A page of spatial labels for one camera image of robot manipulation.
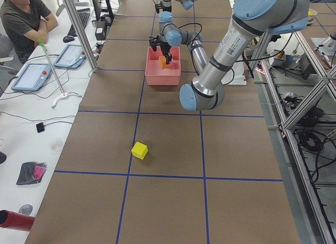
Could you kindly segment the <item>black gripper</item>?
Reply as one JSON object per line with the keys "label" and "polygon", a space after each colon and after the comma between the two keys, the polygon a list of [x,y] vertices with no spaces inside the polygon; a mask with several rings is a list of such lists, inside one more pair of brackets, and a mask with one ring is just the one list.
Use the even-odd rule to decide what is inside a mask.
{"label": "black gripper", "polygon": [[168,65],[172,61],[172,55],[170,54],[170,49],[172,47],[167,42],[160,42],[160,49],[165,57],[165,64]]}

